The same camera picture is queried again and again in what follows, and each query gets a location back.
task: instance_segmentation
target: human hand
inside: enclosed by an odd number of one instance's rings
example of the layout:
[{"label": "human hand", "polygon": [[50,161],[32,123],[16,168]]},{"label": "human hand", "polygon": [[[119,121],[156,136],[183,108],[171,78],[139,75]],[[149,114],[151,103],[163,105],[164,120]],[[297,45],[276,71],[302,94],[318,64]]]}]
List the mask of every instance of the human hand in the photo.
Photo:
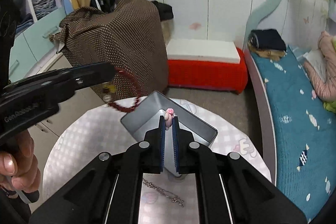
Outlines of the human hand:
[{"label": "human hand", "polygon": [[[11,155],[0,151],[0,186],[10,191],[14,191],[15,187],[26,193],[33,193],[38,190],[41,182],[41,172],[34,155],[34,140],[28,130],[17,134],[15,139],[19,146],[18,152]],[[6,176],[12,176],[13,187]]]}]

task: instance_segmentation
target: green cloth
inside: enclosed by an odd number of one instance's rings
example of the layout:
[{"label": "green cloth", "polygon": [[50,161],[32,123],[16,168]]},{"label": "green cloth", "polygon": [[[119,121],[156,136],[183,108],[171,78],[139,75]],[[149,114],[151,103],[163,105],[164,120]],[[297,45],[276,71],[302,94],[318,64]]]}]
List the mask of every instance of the green cloth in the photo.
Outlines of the green cloth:
[{"label": "green cloth", "polygon": [[[332,39],[334,49],[336,51],[336,37]],[[326,110],[336,113],[336,101],[334,102],[323,102],[323,106]]]}]

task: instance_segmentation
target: round table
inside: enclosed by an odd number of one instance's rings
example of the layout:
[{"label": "round table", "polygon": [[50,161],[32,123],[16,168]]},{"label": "round table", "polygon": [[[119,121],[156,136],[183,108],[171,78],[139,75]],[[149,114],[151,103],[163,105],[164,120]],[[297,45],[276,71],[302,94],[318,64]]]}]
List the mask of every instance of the round table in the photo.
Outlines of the round table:
[{"label": "round table", "polygon": [[[172,99],[194,115],[218,130],[211,150],[227,155],[240,153],[269,181],[270,172],[251,140],[222,117],[186,100]],[[134,98],[118,101],[131,106]],[[107,107],[97,107],[86,112],[60,136],[54,145],[43,175],[43,199],[47,200],[85,165],[103,151],[118,154],[136,143],[120,123],[125,113]],[[142,186],[139,224],[145,223],[199,223],[196,182],[193,174],[177,180],[167,170],[160,175],[144,174],[146,180],[164,188],[184,200],[184,207],[172,203],[153,189]]]}]

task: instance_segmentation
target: open box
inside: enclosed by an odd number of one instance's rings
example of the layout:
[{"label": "open box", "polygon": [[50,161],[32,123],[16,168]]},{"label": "open box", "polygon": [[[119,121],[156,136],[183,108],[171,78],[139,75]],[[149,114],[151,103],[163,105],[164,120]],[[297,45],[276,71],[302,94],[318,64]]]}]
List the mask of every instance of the open box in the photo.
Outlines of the open box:
[{"label": "open box", "polygon": [[[159,127],[160,116],[164,115],[168,108],[172,108],[178,116],[181,129],[190,131],[196,142],[211,147],[218,134],[217,129],[158,91],[151,93],[133,112],[127,113],[120,121],[132,137],[140,142],[148,130]],[[175,171],[172,128],[166,131],[164,166],[176,177],[180,176]]]}]

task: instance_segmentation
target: brown cloth cover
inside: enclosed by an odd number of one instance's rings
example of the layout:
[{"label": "brown cloth cover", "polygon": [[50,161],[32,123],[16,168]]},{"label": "brown cloth cover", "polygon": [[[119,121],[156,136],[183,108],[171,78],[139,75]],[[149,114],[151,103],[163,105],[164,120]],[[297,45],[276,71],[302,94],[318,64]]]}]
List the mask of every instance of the brown cloth cover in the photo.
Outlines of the brown cloth cover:
[{"label": "brown cloth cover", "polygon": [[[62,49],[72,66],[109,61],[132,73],[143,95],[168,85],[168,64],[159,12],[147,0],[116,0],[110,14],[82,7],[60,23],[61,32],[51,40],[65,43]],[[131,83],[120,75],[112,81],[113,100],[135,97]],[[91,87],[102,98],[102,85]]]}]

